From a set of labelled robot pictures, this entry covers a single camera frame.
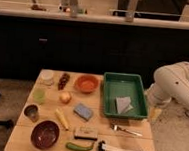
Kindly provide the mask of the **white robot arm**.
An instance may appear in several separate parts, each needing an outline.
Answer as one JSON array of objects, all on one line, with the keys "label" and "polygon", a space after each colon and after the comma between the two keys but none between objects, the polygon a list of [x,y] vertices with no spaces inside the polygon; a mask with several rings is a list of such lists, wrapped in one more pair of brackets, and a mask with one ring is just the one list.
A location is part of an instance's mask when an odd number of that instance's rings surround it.
[{"label": "white robot arm", "polygon": [[167,105],[175,99],[189,110],[189,62],[161,66],[153,78],[155,82],[146,93],[150,106]]}]

